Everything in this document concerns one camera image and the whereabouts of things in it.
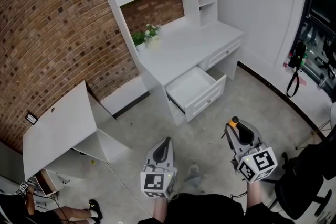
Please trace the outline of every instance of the potted plant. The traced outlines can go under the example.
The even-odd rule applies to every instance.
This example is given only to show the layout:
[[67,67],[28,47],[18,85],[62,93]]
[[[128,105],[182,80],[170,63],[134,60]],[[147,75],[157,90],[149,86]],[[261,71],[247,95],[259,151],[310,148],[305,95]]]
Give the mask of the potted plant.
[[146,43],[150,47],[153,47],[158,44],[158,41],[159,41],[158,34],[161,30],[161,25],[147,24],[146,27],[147,27],[147,30],[145,32]]
[[132,39],[139,53],[146,50],[145,33],[143,31],[134,33]]

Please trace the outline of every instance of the person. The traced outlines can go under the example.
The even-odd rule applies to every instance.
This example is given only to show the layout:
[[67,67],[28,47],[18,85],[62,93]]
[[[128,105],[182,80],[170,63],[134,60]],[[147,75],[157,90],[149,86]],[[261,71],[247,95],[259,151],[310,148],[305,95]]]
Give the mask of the person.
[[217,194],[202,195],[199,189],[201,177],[196,164],[190,166],[188,177],[180,193],[168,203],[167,199],[156,199],[153,218],[138,224],[180,223],[258,223],[293,224],[292,220],[271,212],[261,200],[260,182],[247,184],[247,210],[244,215],[240,203]]
[[[48,212],[35,210],[34,188],[29,186],[27,196],[0,195],[2,222],[10,224],[99,224],[103,215],[97,201],[89,200],[89,210],[61,207]],[[70,221],[71,218],[82,219]]]

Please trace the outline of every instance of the black baseboard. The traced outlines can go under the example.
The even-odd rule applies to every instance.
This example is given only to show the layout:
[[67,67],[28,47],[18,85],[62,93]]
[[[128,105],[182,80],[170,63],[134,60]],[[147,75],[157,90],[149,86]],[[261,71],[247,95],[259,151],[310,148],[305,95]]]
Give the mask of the black baseboard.
[[135,105],[139,104],[142,100],[144,100],[145,98],[147,98],[149,95],[150,95],[149,92],[144,93],[139,98],[135,99],[133,102],[129,103],[127,106],[125,106],[123,109],[119,110],[116,114],[114,114],[112,116],[115,119],[117,119],[117,117],[121,116],[127,110],[130,110],[132,107],[134,107]]
[[[317,130],[318,127],[308,118],[308,116],[301,110],[297,105],[295,105],[286,95],[284,95],[282,92],[280,92],[276,87],[274,87],[271,83],[269,83],[266,79],[264,79],[259,74],[255,73],[252,69],[244,65],[242,62],[238,62],[238,66],[244,69],[246,72],[248,72],[250,75],[255,77],[257,80],[259,80],[262,84],[264,84],[266,87],[268,87],[271,91],[273,91],[278,97],[280,97],[282,100],[284,100],[292,109],[295,110],[296,113],[300,115],[301,118],[307,122],[307,124],[313,129]],[[318,131],[316,134],[321,138],[321,140],[324,140],[326,137],[322,134],[322,132]]]

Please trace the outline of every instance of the concrete floor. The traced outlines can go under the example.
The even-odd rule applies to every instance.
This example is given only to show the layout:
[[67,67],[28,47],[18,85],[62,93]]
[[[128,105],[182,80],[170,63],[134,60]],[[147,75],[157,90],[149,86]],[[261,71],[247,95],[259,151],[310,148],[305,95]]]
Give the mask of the concrete floor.
[[[62,190],[60,205],[87,208],[88,200],[95,198],[102,207],[103,224],[134,224],[148,218],[153,210],[153,200],[140,191],[140,171],[147,151],[167,136],[174,141],[175,166],[179,171],[175,190],[186,176],[188,166],[196,162],[200,166],[202,189],[206,193],[229,196],[245,192],[246,183],[235,174],[230,163],[233,152],[227,140],[221,140],[224,126],[232,116],[254,125],[267,145],[273,148],[279,162],[278,169],[270,176],[274,179],[283,173],[281,153],[286,151],[290,158],[295,157],[299,153],[295,151],[295,145],[311,132],[308,124],[281,98],[237,68],[235,80],[227,80],[224,94],[190,123],[176,127],[159,119],[151,97],[121,115],[118,121],[132,145],[132,153],[110,164],[115,174],[106,163],[96,161],[92,165],[91,158],[83,156],[86,179],[75,187]],[[267,183],[262,183],[262,186],[263,201],[270,205],[275,198],[274,186]],[[325,182],[320,194],[324,196],[329,189],[336,193],[336,180]],[[237,201],[246,207],[246,197]],[[317,219],[313,215],[317,207],[317,204],[312,204],[296,223],[315,223]],[[334,214],[335,208],[336,195],[333,195],[326,212]],[[279,205],[273,211],[281,211],[286,216]]]

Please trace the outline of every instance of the black shoe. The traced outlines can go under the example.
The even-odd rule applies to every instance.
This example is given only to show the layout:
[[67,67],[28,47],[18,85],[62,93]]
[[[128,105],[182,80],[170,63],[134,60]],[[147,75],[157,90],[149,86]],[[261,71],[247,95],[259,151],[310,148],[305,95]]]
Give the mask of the black shoe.
[[92,219],[96,222],[96,224],[100,224],[99,218],[92,218]]
[[96,200],[89,200],[89,205],[90,205],[90,210],[93,210],[97,212],[98,218],[93,218],[94,220],[102,220],[103,219],[103,214],[100,211],[100,206],[99,203]]

